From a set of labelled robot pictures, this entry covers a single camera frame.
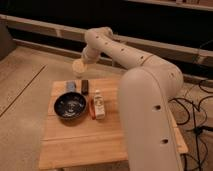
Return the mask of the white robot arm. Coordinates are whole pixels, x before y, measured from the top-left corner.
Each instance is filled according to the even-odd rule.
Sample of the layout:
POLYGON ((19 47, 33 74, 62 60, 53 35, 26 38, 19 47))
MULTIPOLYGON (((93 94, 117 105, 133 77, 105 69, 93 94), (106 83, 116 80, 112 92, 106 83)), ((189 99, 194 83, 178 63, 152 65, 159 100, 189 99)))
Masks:
POLYGON ((174 64, 146 51, 119 43, 108 27, 85 32, 86 64, 102 53, 126 68, 118 87, 118 108, 130 171, 183 171, 168 101, 183 85, 174 64))

